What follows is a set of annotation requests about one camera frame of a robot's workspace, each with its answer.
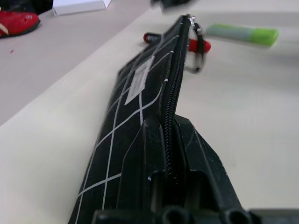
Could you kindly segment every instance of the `desk surface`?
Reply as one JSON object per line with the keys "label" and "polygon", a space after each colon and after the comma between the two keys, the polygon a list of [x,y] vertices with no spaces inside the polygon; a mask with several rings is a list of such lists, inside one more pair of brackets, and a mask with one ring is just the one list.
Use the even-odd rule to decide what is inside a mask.
{"label": "desk surface", "polygon": [[[245,208],[299,208],[299,7],[293,1],[270,2],[259,3],[256,9],[253,1],[244,7],[230,0],[232,7],[228,7],[218,0],[202,0],[188,10],[203,27],[221,21],[276,27],[281,35],[271,49],[210,39],[212,49],[202,73],[185,72],[177,114],[189,118],[218,153]],[[1,223],[67,223],[117,71],[143,49],[145,32],[161,33],[185,12],[163,16],[160,9],[150,9],[102,46],[96,45],[99,48],[93,53],[84,53],[80,47],[84,43],[88,48],[89,36],[86,41],[82,36],[76,44],[70,36],[50,32],[46,20],[30,36],[36,37],[37,43],[41,33],[55,39],[48,57],[34,56],[34,51],[45,56],[45,49],[29,51],[28,45],[34,46],[29,35],[24,42],[21,38],[5,40],[4,49],[22,49],[22,53],[15,49],[15,65],[5,70],[6,78],[28,62],[21,57],[25,49],[32,62],[29,70],[23,71],[23,79],[43,74],[37,65],[45,65],[49,58],[53,67],[46,69],[48,76],[61,74],[61,70],[64,74],[56,76],[54,84],[44,86],[42,93],[0,127]],[[57,20],[57,24],[68,21],[73,35],[78,26],[84,26],[72,24],[68,16],[49,20]],[[64,47],[56,49],[57,42]],[[73,55],[77,50],[85,56],[78,59],[80,52]],[[65,60],[58,63],[56,56]]]}

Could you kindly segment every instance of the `white box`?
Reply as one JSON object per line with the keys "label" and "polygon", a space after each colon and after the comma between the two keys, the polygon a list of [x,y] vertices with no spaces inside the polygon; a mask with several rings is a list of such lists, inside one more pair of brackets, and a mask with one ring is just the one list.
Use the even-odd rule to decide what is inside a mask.
{"label": "white box", "polygon": [[111,0],[53,0],[54,15],[106,9]]}

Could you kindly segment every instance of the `shoe sole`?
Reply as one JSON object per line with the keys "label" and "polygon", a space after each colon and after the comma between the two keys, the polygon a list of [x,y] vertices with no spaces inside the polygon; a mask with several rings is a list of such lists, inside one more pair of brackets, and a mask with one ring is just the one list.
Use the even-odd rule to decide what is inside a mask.
{"label": "shoe sole", "polygon": [[14,36],[21,36],[21,35],[30,33],[30,32],[32,32],[33,30],[35,30],[35,29],[38,27],[38,25],[40,24],[40,22],[41,22],[41,21],[38,20],[32,27],[30,27],[30,28],[24,30],[24,31],[21,32],[21,33],[18,33],[18,34],[9,34],[9,35],[3,35],[3,36],[0,36],[0,39],[1,39],[1,38],[14,37]]}

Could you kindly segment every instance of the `gray floor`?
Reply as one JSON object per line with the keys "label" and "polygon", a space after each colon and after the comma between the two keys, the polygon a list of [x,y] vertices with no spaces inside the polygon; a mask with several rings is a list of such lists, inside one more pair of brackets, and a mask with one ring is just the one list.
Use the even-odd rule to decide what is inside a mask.
{"label": "gray floor", "polygon": [[138,18],[149,4],[148,0],[112,0],[106,11],[58,17],[48,11],[40,15],[36,31],[1,39],[0,126]]}

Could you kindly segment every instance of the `black zipper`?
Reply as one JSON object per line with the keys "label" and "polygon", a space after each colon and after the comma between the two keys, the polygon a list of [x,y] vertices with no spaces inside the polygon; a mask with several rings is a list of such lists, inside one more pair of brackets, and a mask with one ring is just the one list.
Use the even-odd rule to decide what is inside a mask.
{"label": "black zipper", "polygon": [[188,34],[190,22],[188,16],[183,16],[182,25],[180,30],[180,37],[178,39],[179,51],[174,56],[174,61],[171,63],[174,65],[171,69],[171,73],[174,76],[169,77],[169,84],[165,89],[165,104],[162,107],[162,124],[164,128],[164,144],[166,154],[166,165],[167,165],[167,183],[166,183],[166,194],[167,203],[179,203],[176,200],[175,192],[180,189],[180,181],[178,175],[178,168],[176,166],[177,158],[175,153],[175,146],[173,145],[173,122],[175,110],[178,102],[178,95],[182,83],[183,70],[185,64],[185,56],[187,52]]}

